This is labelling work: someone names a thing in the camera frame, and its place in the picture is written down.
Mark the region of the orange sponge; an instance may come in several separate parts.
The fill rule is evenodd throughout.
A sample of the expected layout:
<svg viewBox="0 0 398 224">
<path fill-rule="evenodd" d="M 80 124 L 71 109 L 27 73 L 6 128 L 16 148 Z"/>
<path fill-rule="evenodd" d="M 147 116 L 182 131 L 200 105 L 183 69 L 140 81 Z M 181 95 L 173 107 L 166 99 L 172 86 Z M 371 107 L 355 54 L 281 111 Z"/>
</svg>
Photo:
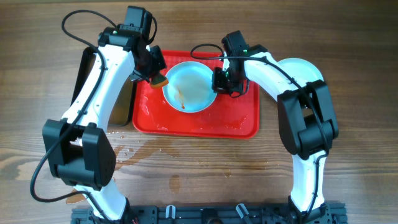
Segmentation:
<svg viewBox="0 0 398 224">
<path fill-rule="evenodd" d="M 162 74 L 157 74 L 153 76 L 150 80 L 150 87 L 153 89 L 156 88 L 162 88 L 163 86 L 166 86 L 169 83 L 169 80 L 167 79 L 166 76 Z"/>
</svg>

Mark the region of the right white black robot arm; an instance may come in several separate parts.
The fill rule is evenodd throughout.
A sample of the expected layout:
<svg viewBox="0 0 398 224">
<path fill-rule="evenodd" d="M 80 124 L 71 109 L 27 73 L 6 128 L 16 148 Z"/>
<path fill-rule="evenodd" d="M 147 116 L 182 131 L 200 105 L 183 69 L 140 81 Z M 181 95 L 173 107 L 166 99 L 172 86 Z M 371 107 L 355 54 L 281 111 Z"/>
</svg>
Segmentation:
<svg viewBox="0 0 398 224">
<path fill-rule="evenodd" d="M 235 86 L 253 82 L 277 103 L 279 135 L 292 155 L 293 187 L 289 196 L 292 221 L 308 223 L 326 211 L 323 175 L 338 123 L 328 85 L 319 69 L 301 58 L 276 61 L 261 45 L 222 47 L 213 84 L 218 92 L 243 95 Z"/>
</svg>

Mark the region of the stained pale blue plate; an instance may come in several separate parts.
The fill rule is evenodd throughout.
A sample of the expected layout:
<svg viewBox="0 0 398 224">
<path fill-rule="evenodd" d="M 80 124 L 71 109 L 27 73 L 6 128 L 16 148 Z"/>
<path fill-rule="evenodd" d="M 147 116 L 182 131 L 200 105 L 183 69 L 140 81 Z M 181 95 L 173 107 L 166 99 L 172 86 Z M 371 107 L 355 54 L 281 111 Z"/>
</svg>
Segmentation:
<svg viewBox="0 0 398 224">
<path fill-rule="evenodd" d="M 207 109 L 216 99 L 212 89 L 213 71 L 194 61 L 174 65 L 166 74 L 169 83 L 162 88 L 166 102 L 183 113 L 197 113 Z"/>
</svg>

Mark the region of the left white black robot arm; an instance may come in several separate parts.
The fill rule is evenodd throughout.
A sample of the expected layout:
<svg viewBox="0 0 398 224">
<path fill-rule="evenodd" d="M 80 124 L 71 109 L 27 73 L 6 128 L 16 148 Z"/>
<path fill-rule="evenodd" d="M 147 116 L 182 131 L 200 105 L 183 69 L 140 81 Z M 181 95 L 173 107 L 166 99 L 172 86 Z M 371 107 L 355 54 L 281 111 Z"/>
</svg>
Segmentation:
<svg viewBox="0 0 398 224">
<path fill-rule="evenodd" d="M 92 206 L 91 220 L 100 223 L 134 223 L 128 199 L 113 180 L 116 155 L 106 130 L 111 112 L 125 81 L 145 80 L 164 86 L 160 73 L 166 68 L 159 46 L 151 46 L 144 28 L 107 27 L 101 33 L 95 63 L 82 89 L 61 120 L 47 120 L 42 135 L 46 153 L 30 183 L 32 197 L 35 181 L 44 162 L 51 174 L 83 194 Z"/>
</svg>

